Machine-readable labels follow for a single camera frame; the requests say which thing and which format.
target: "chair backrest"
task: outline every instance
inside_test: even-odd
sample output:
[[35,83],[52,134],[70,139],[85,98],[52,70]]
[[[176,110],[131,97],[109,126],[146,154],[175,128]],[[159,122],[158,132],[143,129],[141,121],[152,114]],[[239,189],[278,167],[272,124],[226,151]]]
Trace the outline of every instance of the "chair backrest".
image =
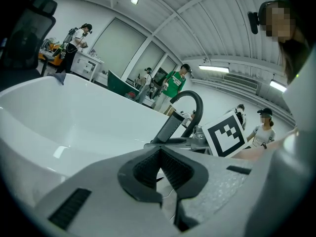
[[54,0],[31,0],[9,36],[1,57],[4,70],[36,69],[39,50],[55,25]]

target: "man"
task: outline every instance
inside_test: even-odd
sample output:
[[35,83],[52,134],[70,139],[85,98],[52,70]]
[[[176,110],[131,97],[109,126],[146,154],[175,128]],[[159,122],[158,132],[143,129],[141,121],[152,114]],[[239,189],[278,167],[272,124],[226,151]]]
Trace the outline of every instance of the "man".
[[139,79],[140,83],[144,83],[144,86],[142,87],[140,93],[137,95],[136,97],[136,102],[139,104],[142,104],[143,101],[145,100],[145,97],[148,93],[148,91],[150,90],[150,83],[152,81],[152,68],[146,68],[145,69],[146,74]]
[[155,102],[154,110],[160,113],[165,113],[171,105],[170,99],[179,94],[186,82],[185,75],[190,71],[188,64],[183,64],[180,71],[170,72],[162,85],[167,86],[167,90],[164,90],[160,97]]
[[84,24],[80,29],[76,30],[74,35],[72,36],[71,41],[66,46],[66,54],[63,62],[57,69],[56,73],[61,73],[66,70],[66,73],[70,73],[71,66],[74,61],[75,54],[78,51],[78,47],[86,48],[88,45],[84,41],[83,37],[87,35],[88,32],[91,32],[92,25]]
[[245,111],[245,106],[243,104],[240,104],[237,106],[237,108],[232,108],[230,109],[228,112],[230,111],[234,111],[240,124],[241,124],[241,127],[242,129],[245,131],[246,129],[246,121],[247,121],[247,118],[246,118],[246,114],[244,113]]

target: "office chair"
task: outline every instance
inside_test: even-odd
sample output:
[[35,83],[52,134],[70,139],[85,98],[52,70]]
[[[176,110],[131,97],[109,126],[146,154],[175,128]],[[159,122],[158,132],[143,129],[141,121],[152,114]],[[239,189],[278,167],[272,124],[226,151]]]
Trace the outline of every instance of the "office chair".
[[31,0],[16,23],[0,60],[0,91],[16,84],[40,78],[52,57],[44,55],[45,62],[40,74],[39,50],[46,35],[55,25],[52,16],[57,3],[53,0]]

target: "white cabinet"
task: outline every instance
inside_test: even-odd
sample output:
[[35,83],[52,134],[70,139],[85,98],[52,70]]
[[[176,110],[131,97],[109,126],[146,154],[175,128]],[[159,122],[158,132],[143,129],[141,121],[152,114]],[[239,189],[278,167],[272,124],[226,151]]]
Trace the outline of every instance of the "white cabinet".
[[77,52],[71,66],[71,71],[92,81],[99,74],[103,61],[86,53]]

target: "cable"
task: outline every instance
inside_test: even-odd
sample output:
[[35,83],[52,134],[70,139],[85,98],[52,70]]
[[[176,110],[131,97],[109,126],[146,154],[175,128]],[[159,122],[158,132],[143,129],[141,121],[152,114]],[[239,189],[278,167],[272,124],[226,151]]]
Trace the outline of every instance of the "cable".
[[73,52],[75,52],[75,50],[74,50],[74,51],[72,51],[72,52],[69,52],[67,49],[68,49],[68,45],[66,46],[66,52],[68,52],[68,53],[73,53]]

